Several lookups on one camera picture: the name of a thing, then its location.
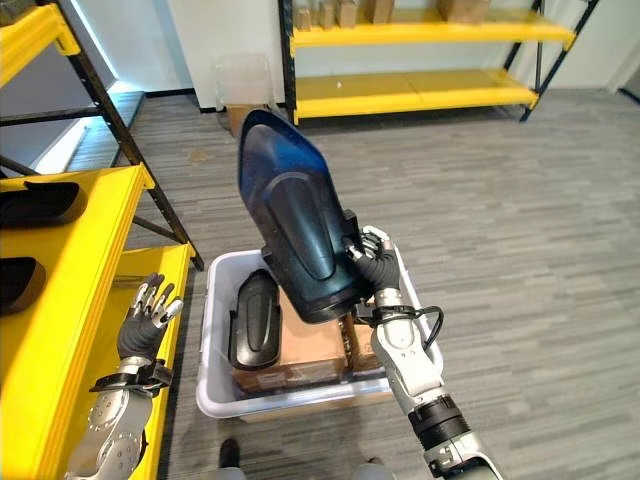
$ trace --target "shelf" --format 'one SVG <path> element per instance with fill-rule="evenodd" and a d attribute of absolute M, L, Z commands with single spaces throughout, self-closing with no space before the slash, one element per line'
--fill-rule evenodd
<path fill-rule="evenodd" d="M 33 305 L 0 319 L 2 473 L 47 479 L 78 414 L 73 399 L 138 200 L 153 182 L 135 166 L 20 177 L 0 181 L 0 188 L 21 189 L 25 179 L 76 182 L 88 197 L 75 222 L 3 229 L 0 242 L 0 256 L 34 257 L 47 275 Z"/>
<path fill-rule="evenodd" d="M 0 87 L 4 87 L 51 43 L 55 43 L 62 55 L 80 53 L 80 46 L 57 5 L 36 7 L 13 25 L 0 28 Z"/>
<path fill-rule="evenodd" d="M 531 105 L 537 100 L 502 69 L 299 77 L 296 91 L 298 118 Z"/>
<path fill-rule="evenodd" d="M 324 30 L 314 25 L 310 31 L 293 30 L 292 48 L 337 47 L 426 42 L 563 42 L 571 46 L 575 34 L 530 10 L 490 10 L 478 25 L 448 23 L 435 10 L 396 9 L 392 23 L 372 24 L 359 12 L 355 28 Z"/>
<path fill-rule="evenodd" d="M 146 248 L 128 251 L 122 255 L 116 271 L 116 282 L 109 293 L 95 340 L 91 346 L 91 354 L 87 359 L 84 376 L 79 384 L 73 417 L 68 430 L 60 437 L 64 438 L 64 445 L 59 457 L 58 469 L 53 478 L 62 478 L 68 458 L 87 428 L 86 412 L 89 411 L 96 399 L 96 394 L 89 393 L 89 388 L 98 378 L 114 373 L 118 365 L 116 351 L 118 331 L 140 283 L 135 280 L 119 284 L 117 283 L 118 279 L 125 277 L 146 278 L 151 272 L 161 272 L 165 275 L 165 284 L 173 282 L 176 285 L 174 294 L 184 297 L 191 255 L 192 251 L 189 245 Z M 169 367 L 173 365 L 179 327 L 180 317 L 177 316 L 169 324 L 158 353 L 158 358 L 165 359 Z M 153 399 L 151 418 L 145 427 L 149 446 L 142 462 L 131 477 L 132 479 L 151 480 L 157 477 L 168 394 L 169 389 L 165 388 L 160 392 L 160 395 Z"/>

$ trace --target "black plastic object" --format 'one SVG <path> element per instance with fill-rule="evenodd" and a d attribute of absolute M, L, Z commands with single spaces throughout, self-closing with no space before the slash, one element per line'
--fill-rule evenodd
<path fill-rule="evenodd" d="M 25 190 L 0 193 L 0 227 L 49 227 L 76 220 L 87 196 L 74 182 L 24 182 Z"/>
<path fill-rule="evenodd" d="M 372 294 L 344 251 L 362 247 L 320 152 L 280 116 L 254 110 L 240 137 L 238 186 L 266 243 L 262 255 L 303 321 L 348 313 Z"/>
<path fill-rule="evenodd" d="M 20 312 L 31 305 L 45 280 L 44 267 L 35 258 L 0 259 L 0 314 Z"/>
<path fill-rule="evenodd" d="M 256 270 L 240 286 L 231 312 L 229 361 L 240 370 L 260 370 L 280 358 L 282 315 L 278 285 L 266 270 Z"/>

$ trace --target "robotic arm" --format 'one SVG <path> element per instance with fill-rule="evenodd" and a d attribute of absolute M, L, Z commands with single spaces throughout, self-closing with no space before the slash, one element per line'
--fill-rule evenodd
<path fill-rule="evenodd" d="M 396 401 L 424 448 L 431 474 L 456 480 L 502 480 L 426 354 L 442 324 L 442 310 L 429 307 L 416 311 L 403 300 L 396 251 L 386 233 L 366 226 L 362 239 L 364 252 L 351 242 L 345 244 L 345 249 L 373 285 L 371 346 L 385 367 Z M 429 338 L 423 341 L 415 320 L 429 311 L 438 312 L 439 318 Z"/>
<path fill-rule="evenodd" d="M 120 366 L 91 389 L 98 392 L 98 398 L 69 461 L 67 480 L 124 480 L 144 455 L 144 427 L 152 398 L 172 378 L 164 360 L 156 356 L 169 321 L 183 306 L 179 298 L 168 302 L 172 283 L 156 301 L 163 281 L 163 275 L 153 273 L 138 288 L 118 334 Z"/>

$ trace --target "cable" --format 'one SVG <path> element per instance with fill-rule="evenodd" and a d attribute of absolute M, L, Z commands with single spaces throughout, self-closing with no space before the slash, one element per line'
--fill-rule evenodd
<path fill-rule="evenodd" d="M 437 313 L 438 318 L 433 324 L 431 328 L 431 333 L 429 334 L 429 338 L 427 338 L 422 344 L 422 348 L 427 351 L 431 344 L 435 342 L 438 334 L 440 333 L 440 329 L 442 329 L 442 324 L 444 323 L 444 312 L 442 309 L 436 305 L 431 305 L 430 307 L 421 308 L 420 310 L 416 310 L 415 318 L 419 318 L 422 315 L 428 315 L 430 313 Z"/>

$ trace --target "shoe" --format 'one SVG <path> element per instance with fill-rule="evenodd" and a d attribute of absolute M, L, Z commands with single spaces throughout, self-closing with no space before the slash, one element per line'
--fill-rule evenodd
<path fill-rule="evenodd" d="M 220 445 L 220 457 L 218 468 L 229 468 L 240 466 L 240 445 L 235 438 L 227 438 Z"/>

